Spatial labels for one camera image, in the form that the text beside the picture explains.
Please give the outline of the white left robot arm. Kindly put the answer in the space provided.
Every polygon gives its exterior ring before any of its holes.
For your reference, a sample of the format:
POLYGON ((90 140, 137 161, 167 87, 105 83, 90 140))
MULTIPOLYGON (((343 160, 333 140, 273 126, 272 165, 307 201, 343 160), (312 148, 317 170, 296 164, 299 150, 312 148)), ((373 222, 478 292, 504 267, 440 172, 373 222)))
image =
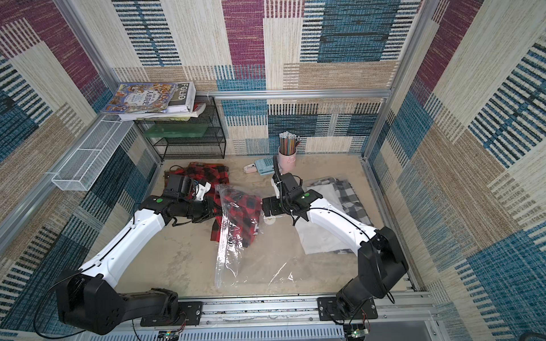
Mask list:
POLYGON ((209 195, 207 180, 172 175, 160 196, 149 196, 133 218, 92 259, 77 271, 65 271, 53 289, 59 321, 65 325, 106 335, 125 321, 157 318, 177 323, 181 311, 175 291, 120 294, 115 288, 127 267, 144 246, 168 224, 201 223, 221 214, 209 195))

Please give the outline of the red black plaid shirt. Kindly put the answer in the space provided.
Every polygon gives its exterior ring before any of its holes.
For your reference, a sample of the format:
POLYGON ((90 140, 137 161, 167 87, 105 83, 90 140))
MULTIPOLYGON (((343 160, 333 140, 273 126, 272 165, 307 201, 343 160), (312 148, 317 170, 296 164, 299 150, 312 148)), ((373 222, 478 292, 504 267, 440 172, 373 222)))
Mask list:
POLYGON ((170 175, 189 176, 193 180, 206 180, 211 184, 211 189, 207 192, 207 196, 212 197, 215 201, 219 201, 220 197, 216 193, 217 185, 228 185, 229 167, 221 163, 200 163, 191 162, 186 167, 178 165, 170 167, 164 172, 164 182, 167 185, 170 175))
POLYGON ((210 240, 220 241, 220 229, 223 218, 227 218, 228 240, 239 247, 247 248, 260 231, 262 198, 235 186, 219 185, 216 187, 214 202, 222 208, 220 216, 213 221, 210 240))

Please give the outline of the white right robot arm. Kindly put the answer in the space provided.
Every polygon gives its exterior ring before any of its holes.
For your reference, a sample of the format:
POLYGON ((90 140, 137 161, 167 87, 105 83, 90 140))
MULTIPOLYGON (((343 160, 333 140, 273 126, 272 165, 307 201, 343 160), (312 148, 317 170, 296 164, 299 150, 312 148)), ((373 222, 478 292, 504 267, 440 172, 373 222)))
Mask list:
POLYGON ((390 291, 408 272, 399 240, 390 228, 363 224, 334 207, 321 193, 304 190, 291 173, 272 176, 275 195, 263 201, 267 217, 286 214, 318 225, 341 240, 357 256, 358 275, 336 294, 336 308, 349 319, 374 298, 394 298, 390 291))

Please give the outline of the clear plastic vacuum bag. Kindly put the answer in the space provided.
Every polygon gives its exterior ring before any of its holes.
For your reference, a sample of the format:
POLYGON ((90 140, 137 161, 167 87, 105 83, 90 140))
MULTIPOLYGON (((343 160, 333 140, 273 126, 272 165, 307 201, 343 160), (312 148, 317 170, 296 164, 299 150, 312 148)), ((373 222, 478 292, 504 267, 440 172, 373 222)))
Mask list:
MULTIPOLYGON (((275 195, 272 184, 249 190, 262 200, 275 195)), ((215 287, 225 294, 297 294, 334 292, 358 274, 353 254, 304 254, 296 223, 288 215, 266 225, 263 212, 255 241, 247 248, 228 240, 223 218, 215 268, 215 287)))

